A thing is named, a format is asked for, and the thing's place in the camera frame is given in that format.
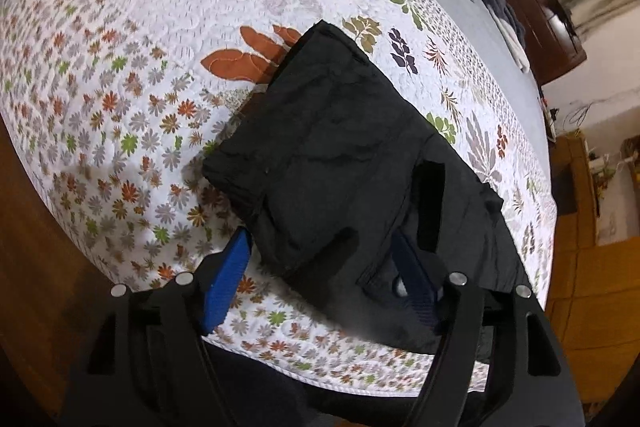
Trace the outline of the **black pants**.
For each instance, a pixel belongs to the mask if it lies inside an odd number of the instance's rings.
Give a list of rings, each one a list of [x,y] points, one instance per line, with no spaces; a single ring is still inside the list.
[[[527,282],[501,198],[341,29],[319,22],[203,164],[262,262],[350,335],[416,353],[437,340],[395,291],[390,245],[493,291]]]

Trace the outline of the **wooden wardrobe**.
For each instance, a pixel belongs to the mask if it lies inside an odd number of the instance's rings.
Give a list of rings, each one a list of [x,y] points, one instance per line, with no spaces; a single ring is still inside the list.
[[[550,146],[551,173],[572,203],[556,221],[546,315],[582,402],[610,399],[639,354],[639,239],[597,244],[596,193],[582,138]]]

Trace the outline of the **white power strip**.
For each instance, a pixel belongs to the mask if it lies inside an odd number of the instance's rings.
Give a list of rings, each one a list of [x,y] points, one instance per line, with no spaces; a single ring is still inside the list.
[[[622,152],[599,155],[595,150],[590,150],[588,153],[588,166],[591,173],[618,171],[633,161],[634,155],[625,157]]]

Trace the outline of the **white folded cloth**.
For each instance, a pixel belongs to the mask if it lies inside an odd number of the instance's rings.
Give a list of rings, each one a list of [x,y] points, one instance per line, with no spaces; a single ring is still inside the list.
[[[506,47],[509,49],[515,65],[518,66],[518,69],[521,72],[528,74],[530,72],[529,60],[525,49],[522,47],[520,40],[518,40],[518,35],[514,28],[506,20],[498,17],[491,8],[488,8],[488,11],[498,27],[500,34],[506,43]]]

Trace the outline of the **floral quilted bedspread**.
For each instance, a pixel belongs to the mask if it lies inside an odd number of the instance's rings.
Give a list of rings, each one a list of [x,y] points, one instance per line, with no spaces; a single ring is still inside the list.
[[[340,28],[502,197],[533,290],[548,299],[549,166],[498,82],[436,0],[1,0],[1,119],[25,182],[2,187],[6,231],[28,204],[54,223],[29,270],[155,288],[220,251],[238,225],[201,174],[281,53]]]

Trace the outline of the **dark grey crumpled garment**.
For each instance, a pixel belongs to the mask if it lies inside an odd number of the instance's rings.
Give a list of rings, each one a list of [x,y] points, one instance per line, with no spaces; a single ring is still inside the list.
[[[522,46],[523,49],[526,48],[526,31],[524,26],[516,17],[514,9],[512,6],[506,2],[506,0],[482,0],[484,5],[488,8],[491,8],[494,13],[500,18],[500,20],[504,20],[507,22],[515,31],[515,35],[518,37],[518,42]]]

